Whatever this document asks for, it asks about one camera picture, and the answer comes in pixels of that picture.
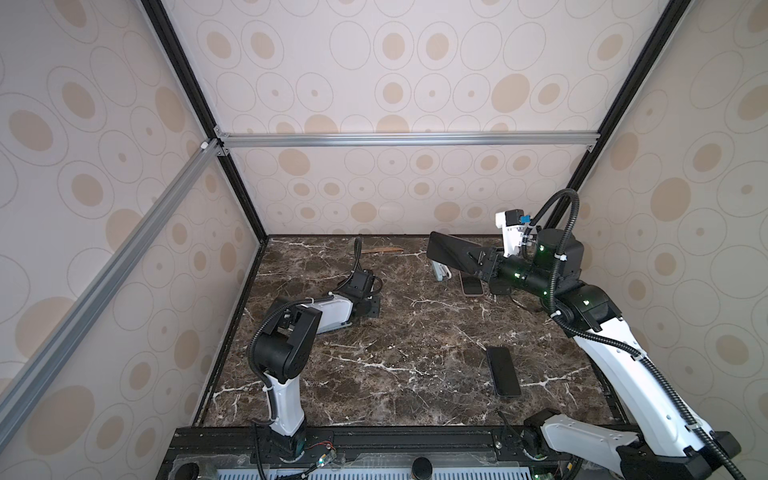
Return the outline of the pink phone case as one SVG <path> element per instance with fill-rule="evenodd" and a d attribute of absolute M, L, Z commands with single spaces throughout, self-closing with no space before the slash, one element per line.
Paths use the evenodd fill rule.
<path fill-rule="evenodd" d="M 460 274 L 461 289 L 467 297 L 479 297 L 484 294 L 482 282 L 469 274 L 462 272 Z"/>

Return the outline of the black phone case horizontal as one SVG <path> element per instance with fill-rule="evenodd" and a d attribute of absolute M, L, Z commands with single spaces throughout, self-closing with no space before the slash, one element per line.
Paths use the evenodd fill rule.
<path fill-rule="evenodd" d="M 511 284 L 499 278 L 491 279 L 488 282 L 488 287 L 490 293 L 496 296 L 510 295 L 513 290 L 513 286 Z"/>

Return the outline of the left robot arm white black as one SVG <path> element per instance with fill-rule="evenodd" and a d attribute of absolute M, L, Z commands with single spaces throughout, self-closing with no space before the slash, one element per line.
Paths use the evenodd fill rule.
<path fill-rule="evenodd" d="M 372 271 L 352 273 L 336 289 L 319 298 L 276 298 L 251 339 L 247 360 L 263 382 L 268 399 L 266 425 L 292 438 L 303 429 L 299 377 L 316 337 L 347 328 L 359 318 L 376 318 L 383 281 Z"/>

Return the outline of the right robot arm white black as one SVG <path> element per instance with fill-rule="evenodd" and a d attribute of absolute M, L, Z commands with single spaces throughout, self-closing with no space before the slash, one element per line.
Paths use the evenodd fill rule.
<path fill-rule="evenodd" d="M 624 479 L 707 479 L 719 469 L 743 478 L 741 448 L 677 393 L 641 347 L 616 303 L 581 280 L 584 246 L 569 229 L 505 227 L 504 245 L 470 245 L 455 265 L 496 291 L 536 296 L 554 323 L 597 365 L 635 421 L 622 433 L 548 413 L 535 422 L 543 447 L 598 464 Z"/>

